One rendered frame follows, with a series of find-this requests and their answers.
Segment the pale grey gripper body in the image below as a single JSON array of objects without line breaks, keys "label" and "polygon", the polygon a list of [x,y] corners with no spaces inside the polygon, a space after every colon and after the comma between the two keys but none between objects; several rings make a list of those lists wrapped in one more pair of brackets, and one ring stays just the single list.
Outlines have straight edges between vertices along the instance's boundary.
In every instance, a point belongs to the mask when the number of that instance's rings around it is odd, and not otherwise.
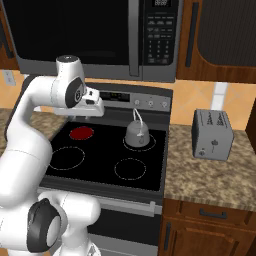
[{"label": "pale grey gripper body", "polygon": [[85,100],[81,100],[73,108],[55,108],[56,115],[63,116],[83,116],[83,117],[101,117],[104,115],[104,103],[101,98],[94,104],[87,104]]}]

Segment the black steel microwave oven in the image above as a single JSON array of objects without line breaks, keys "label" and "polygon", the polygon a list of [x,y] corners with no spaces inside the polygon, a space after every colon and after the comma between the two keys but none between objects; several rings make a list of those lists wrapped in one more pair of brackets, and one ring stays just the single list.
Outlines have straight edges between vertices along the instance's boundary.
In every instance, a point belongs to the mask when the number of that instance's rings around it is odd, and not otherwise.
[{"label": "black steel microwave oven", "polygon": [[139,0],[139,76],[129,72],[128,0],[0,0],[23,74],[80,59],[89,78],[175,81],[183,0]]}]

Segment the black oven door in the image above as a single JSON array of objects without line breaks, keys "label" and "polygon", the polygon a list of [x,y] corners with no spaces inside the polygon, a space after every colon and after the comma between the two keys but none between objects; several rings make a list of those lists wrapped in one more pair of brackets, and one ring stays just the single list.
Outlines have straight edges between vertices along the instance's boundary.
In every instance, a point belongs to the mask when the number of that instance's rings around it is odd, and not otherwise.
[{"label": "black oven door", "polygon": [[153,217],[101,210],[88,227],[89,238],[102,256],[157,256],[161,216]]}]

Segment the white wall socket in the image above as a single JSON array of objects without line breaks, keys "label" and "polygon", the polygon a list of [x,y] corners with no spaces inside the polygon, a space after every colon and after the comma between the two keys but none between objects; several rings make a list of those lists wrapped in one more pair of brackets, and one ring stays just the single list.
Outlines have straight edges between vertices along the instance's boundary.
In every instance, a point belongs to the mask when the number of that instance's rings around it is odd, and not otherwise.
[{"label": "white wall socket", "polygon": [[14,79],[14,76],[13,76],[13,73],[12,73],[11,70],[3,70],[2,73],[3,73],[3,76],[4,76],[4,80],[5,80],[5,82],[8,86],[15,86],[16,85],[15,79]]}]

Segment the grey kettle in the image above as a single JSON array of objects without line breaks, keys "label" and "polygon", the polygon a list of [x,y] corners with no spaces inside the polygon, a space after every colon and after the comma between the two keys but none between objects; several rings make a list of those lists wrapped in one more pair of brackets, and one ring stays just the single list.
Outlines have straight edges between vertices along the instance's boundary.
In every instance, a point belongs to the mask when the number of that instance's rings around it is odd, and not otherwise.
[{"label": "grey kettle", "polygon": [[145,147],[150,142],[149,128],[136,108],[133,109],[133,121],[126,129],[125,142],[134,148]]}]

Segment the brown drawer front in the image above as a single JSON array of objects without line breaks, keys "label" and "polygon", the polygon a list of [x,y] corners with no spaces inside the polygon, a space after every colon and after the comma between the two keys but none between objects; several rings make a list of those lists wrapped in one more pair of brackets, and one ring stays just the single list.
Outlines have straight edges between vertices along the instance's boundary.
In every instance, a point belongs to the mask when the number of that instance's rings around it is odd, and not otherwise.
[{"label": "brown drawer front", "polygon": [[[218,214],[226,212],[227,219],[201,216],[199,214],[200,208],[203,208],[206,212]],[[256,231],[256,212],[248,210],[225,208],[165,198],[163,201],[163,214],[168,217],[196,220],[205,223],[217,223],[225,226]]]}]

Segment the black glass top stove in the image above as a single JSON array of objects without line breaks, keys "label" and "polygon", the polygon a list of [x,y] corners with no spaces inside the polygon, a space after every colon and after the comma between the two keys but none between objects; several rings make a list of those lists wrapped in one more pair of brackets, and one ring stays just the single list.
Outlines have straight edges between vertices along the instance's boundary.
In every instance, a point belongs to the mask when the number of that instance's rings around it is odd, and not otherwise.
[{"label": "black glass top stove", "polygon": [[[104,101],[101,117],[67,116],[51,138],[53,155],[39,191],[68,191],[162,207],[173,91],[157,87],[89,83]],[[135,107],[134,101],[140,100]],[[136,108],[150,142],[126,144]]]}]

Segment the brown wall cupboard door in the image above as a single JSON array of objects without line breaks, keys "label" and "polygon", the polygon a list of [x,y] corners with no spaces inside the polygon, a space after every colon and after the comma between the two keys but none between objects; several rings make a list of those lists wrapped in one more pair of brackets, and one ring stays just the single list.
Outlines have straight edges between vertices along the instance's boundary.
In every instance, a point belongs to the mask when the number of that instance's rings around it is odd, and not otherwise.
[{"label": "brown wall cupboard door", "polygon": [[3,30],[9,45],[10,50],[14,54],[14,58],[9,59],[6,55],[4,45],[0,42],[0,69],[4,70],[18,70],[18,62],[14,53],[14,48],[11,42],[10,33],[8,31],[7,22],[4,16],[2,4],[0,3],[0,30]]},{"label": "brown wall cupboard door", "polygon": [[[193,2],[199,9],[187,68]],[[256,0],[184,0],[177,77],[256,84]]]}]

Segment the brown base cupboard door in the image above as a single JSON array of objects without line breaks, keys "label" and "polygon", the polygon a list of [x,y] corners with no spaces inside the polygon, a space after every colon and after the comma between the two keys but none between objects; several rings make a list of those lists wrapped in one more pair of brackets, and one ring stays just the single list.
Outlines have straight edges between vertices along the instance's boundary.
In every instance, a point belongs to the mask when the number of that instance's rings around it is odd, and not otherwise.
[{"label": "brown base cupboard door", "polygon": [[[171,231],[164,251],[167,222]],[[158,256],[246,256],[255,238],[253,231],[162,216]]]}]

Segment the grey toaster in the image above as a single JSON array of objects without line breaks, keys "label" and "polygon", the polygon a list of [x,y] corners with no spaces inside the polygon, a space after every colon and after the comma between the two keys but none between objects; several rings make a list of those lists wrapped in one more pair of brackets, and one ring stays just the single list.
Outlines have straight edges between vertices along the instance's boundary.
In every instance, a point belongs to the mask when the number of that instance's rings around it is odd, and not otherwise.
[{"label": "grey toaster", "polygon": [[234,133],[225,111],[196,109],[191,135],[195,158],[228,160]]}]

